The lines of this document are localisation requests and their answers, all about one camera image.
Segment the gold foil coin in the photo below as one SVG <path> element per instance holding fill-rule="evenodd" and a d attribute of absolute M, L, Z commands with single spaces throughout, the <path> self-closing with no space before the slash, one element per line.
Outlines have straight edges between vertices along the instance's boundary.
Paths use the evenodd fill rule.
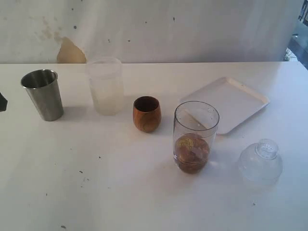
<path fill-rule="evenodd" d="M 190 150 L 194 146 L 194 143 L 193 143 L 193 140 L 189 136 L 183 135 L 177 139 L 176 146 L 178 148 L 185 147 L 188 150 Z"/>

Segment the clear plastic shaker cup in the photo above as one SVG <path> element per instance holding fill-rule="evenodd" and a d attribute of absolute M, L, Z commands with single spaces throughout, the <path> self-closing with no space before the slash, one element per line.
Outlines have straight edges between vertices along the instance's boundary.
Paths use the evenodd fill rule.
<path fill-rule="evenodd" d="M 220 116 L 202 101 L 186 101 L 174 112 L 173 157 L 178 168 L 195 174 L 207 164 Z"/>

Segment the clear plastic shaker lid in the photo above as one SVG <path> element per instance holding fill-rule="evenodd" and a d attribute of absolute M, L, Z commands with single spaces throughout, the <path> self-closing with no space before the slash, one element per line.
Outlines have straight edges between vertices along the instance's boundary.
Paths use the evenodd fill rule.
<path fill-rule="evenodd" d="M 257 185 L 275 184 L 283 171 L 277 143 L 261 139 L 249 145 L 239 156 L 238 168 L 243 177 Z"/>

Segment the stainless steel cup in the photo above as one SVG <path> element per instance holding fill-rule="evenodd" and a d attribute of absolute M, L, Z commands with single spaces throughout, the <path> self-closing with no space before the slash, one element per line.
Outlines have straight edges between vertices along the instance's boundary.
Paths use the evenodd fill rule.
<path fill-rule="evenodd" d="M 55 121 L 64 114 L 57 80 L 58 74 L 50 69 L 32 71 L 21 79 L 22 87 L 44 121 Z"/>

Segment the translucent plastic container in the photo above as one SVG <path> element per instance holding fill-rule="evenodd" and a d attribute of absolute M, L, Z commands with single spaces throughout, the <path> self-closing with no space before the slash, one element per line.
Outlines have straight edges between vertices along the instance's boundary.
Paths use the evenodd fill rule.
<path fill-rule="evenodd" d="M 103 116 L 120 112 L 124 102 L 121 61 L 113 57 L 91 60 L 85 72 L 95 110 Z"/>

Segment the brown wooden cup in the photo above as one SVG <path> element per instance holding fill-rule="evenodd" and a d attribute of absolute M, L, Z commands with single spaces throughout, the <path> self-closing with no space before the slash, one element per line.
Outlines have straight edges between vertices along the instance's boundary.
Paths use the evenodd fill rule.
<path fill-rule="evenodd" d="M 155 131 L 162 119 L 160 103 L 152 96 L 141 96 L 133 103 L 133 122 L 135 127 L 146 133 Z"/>

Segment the reddish-brown apple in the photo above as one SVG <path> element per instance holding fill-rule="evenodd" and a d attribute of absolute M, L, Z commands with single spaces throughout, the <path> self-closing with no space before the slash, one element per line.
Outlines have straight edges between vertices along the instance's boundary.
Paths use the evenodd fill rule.
<path fill-rule="evenodd" d="M 194 146 L 190 150 L 185 147 L 178 148 L 176 146 L 176 140 L 173 149 L 174 159 L 179 169 L 185 173 L 194 174 L 206 165 L 210 148 L 200 135 L 194 133 L 186 133 L 183 135 L 189 136 L 193 140 Z"/>

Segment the white square tray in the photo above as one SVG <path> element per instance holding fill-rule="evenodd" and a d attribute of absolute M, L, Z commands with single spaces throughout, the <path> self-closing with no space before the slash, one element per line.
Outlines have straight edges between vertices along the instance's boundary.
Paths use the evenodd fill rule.
<path fill-rule="evenodd" d="M 219 113 L 218 135 L 225 135 L 269 104 L 269 99 L 230 77 L 221 77 L 180 99 L 202 101 Z"/>

